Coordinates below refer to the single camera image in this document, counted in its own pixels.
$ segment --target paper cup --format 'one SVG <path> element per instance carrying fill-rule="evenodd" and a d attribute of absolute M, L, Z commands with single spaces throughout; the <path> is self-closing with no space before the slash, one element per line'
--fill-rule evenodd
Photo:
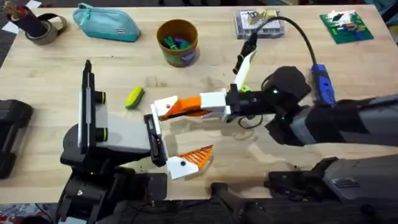
<path fill-rule="evenodd" d="M 182 19 L 173 19 L 162 24 L 157 30 L 157 41 L 166 61 L 175 67 L 186 67 L 197 59 L 198 32 L 190 22 Z M 164 46 L 163 39 L 182 37 L 192 46 L 183 50 L 172 50 Z"/>

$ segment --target white plastic piece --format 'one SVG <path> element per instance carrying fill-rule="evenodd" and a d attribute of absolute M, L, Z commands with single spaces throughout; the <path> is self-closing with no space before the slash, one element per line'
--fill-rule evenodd
<path fill-rule="evenodd" d="M 194 174 L 199 171 L 199 167 L 178 156 L 170 157 L 167 162 L 167 170 L 173 180 Z"/>
<path fill-rule="evenodd" d="M 152 111 L 152 117 L 154 119 L 156 134 L 162 134 L 162 130 L 160 129 L 159 115 L 157 114 L 157 108 L 155 104 L 150 105 L 150 110 Z"/>
<path fill-rule="evenodd" d="M 177 102 L 177 96 L 167 97 L 161 100 L 155 100 L 154 105 L 158 116 L 164 116 L 169 112 L 170 108 Z"/>
<path fill-rule="evenodd" d="M 107 147 L 119 152 L 147 153 L 150 151 L 145 122 L 130 121 L 113 114 L 108 114 L 107 120 L 108 140 L 97 142 L 98 147 Z"/>
<path fill-rule="evenodd" d="M 166 158 L 169 158 L 169 153 L 167 152 L 166 143 L 165 143 L 163 135 L 162 135 L 162 130 L 160 128 L 159 115 L 157 114 L 157 108 L 156 108 L 155 104 L 151 104 L 150 105 L 150 110 L 152 111 L 152 117 L 153 117 L 153 120 L 154 120 L 154 126 L 155 126 L 156 134 L 159 135 L 162 138 L 164 154 L 166 155 Z"/>
<path fill-rule="evenodd" d="M 207 111 L 224 111 L 226 93 L 219 91 L 213 93 L 200 93 L 200 108 Z"/>
<path fill-rule="evenodd" d="M 246 79 L 246 77 L 249 73 L 250 62 L 253 59 L 255 54 L 256 54 L 256 51 L 253 51 L 243 59 L 241 68 L 239 69 L 238 74 L 236 75 L 236 78 L 234 81 L 234 84 L 236 84 L 238 91 L 242 89 L 244 80 Z"/>

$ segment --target yellow object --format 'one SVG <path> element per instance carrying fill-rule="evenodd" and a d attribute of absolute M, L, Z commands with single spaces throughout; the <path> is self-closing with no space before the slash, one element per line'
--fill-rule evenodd
<path fill-rule="evenodd" d="M 277 13 L 275 10 L 272 10 L 272 9 L 266 10 L 265 19 L 269 19 L 269 18 L 275 17 L 275 16 L 277 16 Z"/>
<path fill-rule="evenodd" d="M 178 157 L 197 165 L 200 169 L 206 164 L 207 160 L 210 158 L 212 150 L 213 145 L 210 145 L 192 152 L 178 155 Z"/>
<path fill-rule="evenodd" d="M 135 89 L 129 94 L 129 96 L 126 99 L 126 109 L 127 110 L 135 109 L 138 106 L 139 102 L 141 101 L 144 93 L 145 91 L 141 86 L 135 87 Z"/>

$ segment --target yellow-green sponge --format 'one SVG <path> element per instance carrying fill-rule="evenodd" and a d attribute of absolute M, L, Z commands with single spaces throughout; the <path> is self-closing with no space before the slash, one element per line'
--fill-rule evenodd
<path fill-rule="evenodd" d="M 139 102 L 142 99 L 142 96 L 144 96 L 144 89 L 141 86 L 135 87 L 135 89 L 129 94 L 129 96 L 126 99 L 126 109 L 127 110 L 133 110 L 135 109 Z"/>

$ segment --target orange 3d-printed part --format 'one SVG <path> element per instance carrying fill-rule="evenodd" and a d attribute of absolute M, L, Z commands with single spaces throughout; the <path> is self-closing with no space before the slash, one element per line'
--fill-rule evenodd
<path fill-rule="evenodd" d="M 192 152 L 178 155 L 178 157 L 197 165 L 200 169 L 206 164 L 207 160 L 210 158 L 212 149 L 213 145 L 210 145 Z"/>

